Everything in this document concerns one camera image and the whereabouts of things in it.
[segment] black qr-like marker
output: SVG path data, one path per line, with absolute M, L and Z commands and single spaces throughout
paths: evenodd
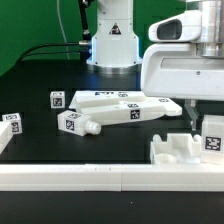
M 12 122 L 11 125 L 12 125 L 12 132 L 13 133 L 19 132 L 19 123 L 18 122 Z
M 119 93 L 118 96 L 119 97 L 128 97 L 128 94 L 127 93 Z
M 53 96 L 61 96 L 62 93 L 53 93 Z
M 138 105 L 137 104 L 128 104 L 128 107 L 129 108 L 138 108 Z
M 161 103 L 167 103 L 167 102 L 169 102 L 168 99 L 159 99 L 159 101 L 160 101 Z
M 60 106 L 62 106 L 62 99 L 61 99 L 61 98 L 54 98 L 54 99 L 53 99 L 53 105 L 54 105 L 55 107 L 60 107 Z
M 66 120 L 66 129 L 69 131 L 75 131 L 75 123 L 74 121 Z
M 140 119 L 140 110 L 131 110 L 131 120 Z
M 80 115 L 80 114 L 71 114 L 71 115 L 69 115 L 68 117 L 70 117 L 70 118 L 73 118 L 73 119 L 77 119 L 77 118 L 79 118 L 79 117 L 81 117 L 82 115 Z
M 16 114 L 6 116 L 6 120 L 13 120 L 13 119 L 17 119 Z
M 95 96 L 108 96 L 113 94 L 114 92 L 95 92 Z
M 221 138 L 206 137 L 205 149 L 213 151 L 221 151 Z

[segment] black table surface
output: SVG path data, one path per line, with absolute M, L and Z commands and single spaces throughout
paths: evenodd
M 65 109 L 50 108 L 63 90 Z M 154 134 L 192 131 L 179 117 L 104 126 L 98 136 L 59 131 L 57 114 L 76 90 L 140 90 L 140 73 L 105 75 L 78 61 L 24 61 L 0 77 L 0 115 L 20 113 L 23 134 L 12 138 L 0 164 L 148 164 Z M 182 100 L 176 100 L 183 106 Z M 200 114 L 222 115 L 223 102 L 199 102 Z M 223 223 L 218 192 L 0 192 L 0 223 Z

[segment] white foam block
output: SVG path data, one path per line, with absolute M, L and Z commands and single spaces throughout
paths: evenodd
M 81 108 L 114 105 L 120 101 L 140 102 L 147 98 L 141 91 L 76 91 L 69 108 L 80 113 Z
M 0 122 L 0 153 L 7 146 L 12 136 L 11 122 Z
M 101 125 L 153 120 L 164 115 L 179 116 L 182 108 L 170 99 L 152 98 L 143 102 L 81 108 L 81 113 Z

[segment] white block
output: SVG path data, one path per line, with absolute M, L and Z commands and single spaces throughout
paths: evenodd
M 140 102 L 149 99 L 141 91 L 76 91 L 70 109 L 119 104 L 120 101 Z
M 2 115 L 2 120 L 11 122 L 13 134 L 21 134 L 23 132 L 21 117 L 20 117 L 19 113 L 4 114 L 4 115 Z
M 0 154 L 12 138 L 11 122 L 0 122 Z
M 119 165 L 0 165 L 0 191 L 121 191 Z
M 55 91 L 50 95 L 51 108 L 65 108 L 65 92 Z
M 224 191 L 224 166 L 125 165 L 122 191 Z
M 92 121 L 90 116 L 67 110 L 58 115 L 58 129 L 80 136 L 87 133 L 98 135 L 101 125 Z
M 224 164 L 224 116 L 205 115 L 201 160 L 204 163 Z
M 153 137 L 150 157 L 155 164 L 200 163 L 201 137 L 191 134 L 167 134 L 162 142 L 159 135 Z

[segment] white plastic container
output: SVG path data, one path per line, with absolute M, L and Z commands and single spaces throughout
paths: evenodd
M 80 136 L 87 133 L 98 135 L 101 125 L 92 121 L 90 116 L 67 110 L 58 115 L 58 129 Z
M 81 113 L 91 116 L 101 125 L 111 125 L 127 122 L 152 120 L 168 116 L 182 114 L 182 108 L 170 99 L 154 98 L 151 101 L 140 103 L 81 108 Z

